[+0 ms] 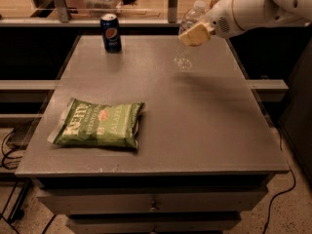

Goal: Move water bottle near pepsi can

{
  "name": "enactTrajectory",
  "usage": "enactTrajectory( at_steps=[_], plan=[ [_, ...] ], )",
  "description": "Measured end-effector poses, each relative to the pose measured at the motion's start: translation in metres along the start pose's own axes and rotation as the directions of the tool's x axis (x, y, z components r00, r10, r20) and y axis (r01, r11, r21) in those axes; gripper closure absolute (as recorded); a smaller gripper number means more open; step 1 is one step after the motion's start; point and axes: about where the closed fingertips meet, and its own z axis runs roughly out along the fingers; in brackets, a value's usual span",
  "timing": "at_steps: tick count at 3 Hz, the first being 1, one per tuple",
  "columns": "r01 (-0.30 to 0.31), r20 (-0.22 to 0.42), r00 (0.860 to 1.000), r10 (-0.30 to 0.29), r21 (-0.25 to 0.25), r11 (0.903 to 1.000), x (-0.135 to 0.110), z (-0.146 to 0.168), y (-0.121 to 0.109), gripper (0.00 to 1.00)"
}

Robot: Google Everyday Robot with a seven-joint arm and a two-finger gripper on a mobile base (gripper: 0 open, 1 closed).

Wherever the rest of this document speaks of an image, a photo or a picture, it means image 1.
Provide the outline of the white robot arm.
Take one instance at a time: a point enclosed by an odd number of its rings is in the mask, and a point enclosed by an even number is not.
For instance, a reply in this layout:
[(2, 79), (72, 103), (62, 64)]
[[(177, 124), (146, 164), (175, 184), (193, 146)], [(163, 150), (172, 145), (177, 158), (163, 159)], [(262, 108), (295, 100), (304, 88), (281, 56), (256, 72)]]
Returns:
[(198, 46), (213, 35), (231, 38), (255, 28), (311, 21), (312, 0), (219, 0), (178, 39), (185, 46)]

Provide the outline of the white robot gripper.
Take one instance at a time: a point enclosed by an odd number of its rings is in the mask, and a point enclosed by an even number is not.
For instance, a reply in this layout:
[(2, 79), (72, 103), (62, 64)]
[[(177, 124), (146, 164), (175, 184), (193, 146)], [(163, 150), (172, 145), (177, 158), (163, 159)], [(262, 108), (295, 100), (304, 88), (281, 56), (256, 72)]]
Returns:
[(211, 39), (212, 35), (231, 38), (247, 31), (238, 16), (244, 11), (244, 0), (219, 0), (206, 13), (206, 22), (198, 22), (178, 35), (185, 46), (198, 46)]

